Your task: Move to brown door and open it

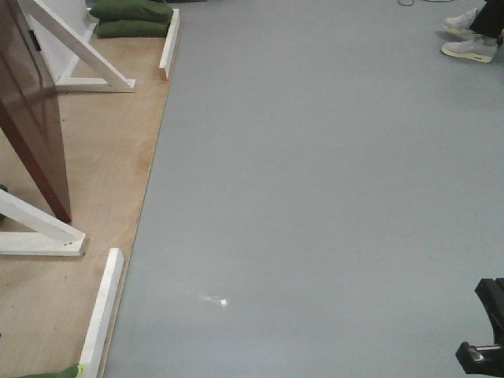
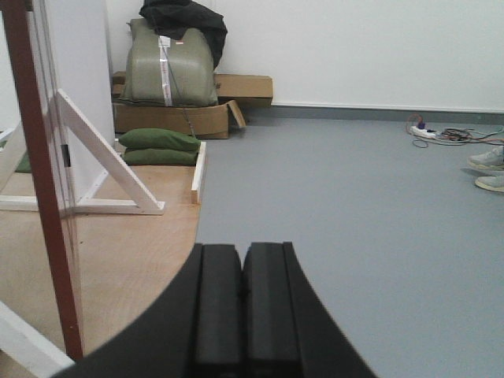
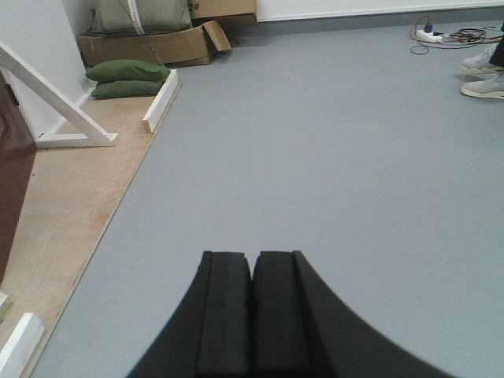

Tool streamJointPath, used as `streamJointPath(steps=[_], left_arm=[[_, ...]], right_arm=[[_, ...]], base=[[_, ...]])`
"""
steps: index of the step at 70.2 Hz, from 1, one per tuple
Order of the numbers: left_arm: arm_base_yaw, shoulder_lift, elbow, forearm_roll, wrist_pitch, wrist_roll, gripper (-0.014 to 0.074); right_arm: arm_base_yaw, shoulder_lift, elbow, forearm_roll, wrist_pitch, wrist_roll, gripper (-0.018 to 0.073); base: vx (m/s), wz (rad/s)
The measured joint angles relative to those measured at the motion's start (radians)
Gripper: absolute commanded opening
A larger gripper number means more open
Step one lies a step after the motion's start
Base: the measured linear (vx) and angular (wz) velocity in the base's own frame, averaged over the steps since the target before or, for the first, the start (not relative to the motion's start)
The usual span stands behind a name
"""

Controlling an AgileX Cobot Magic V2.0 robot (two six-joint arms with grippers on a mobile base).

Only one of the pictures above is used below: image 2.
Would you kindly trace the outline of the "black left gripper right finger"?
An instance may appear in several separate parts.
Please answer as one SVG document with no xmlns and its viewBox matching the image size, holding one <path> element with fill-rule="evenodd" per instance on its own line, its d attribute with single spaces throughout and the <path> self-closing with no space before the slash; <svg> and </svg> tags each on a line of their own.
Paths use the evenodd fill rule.
<svg viewBox="0 0 504 378">
<path fill-rule="evenodd" d="M 292 243 L 252 243 L 243 279 L 246 376 L 376 375 L 324 307 Z"/>
</svg>

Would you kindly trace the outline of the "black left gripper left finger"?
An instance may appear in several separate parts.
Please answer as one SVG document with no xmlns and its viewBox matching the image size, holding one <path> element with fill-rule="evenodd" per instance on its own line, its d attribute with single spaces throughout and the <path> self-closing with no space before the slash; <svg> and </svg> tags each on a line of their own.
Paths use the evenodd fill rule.
<svg viewBox="0 0 504 378">
<path fill-rule="evenodd" d="M 230 244 L 196 244 L 167 288 L 59 377 L 239 377 L 241 263 Z"/>
</svg>

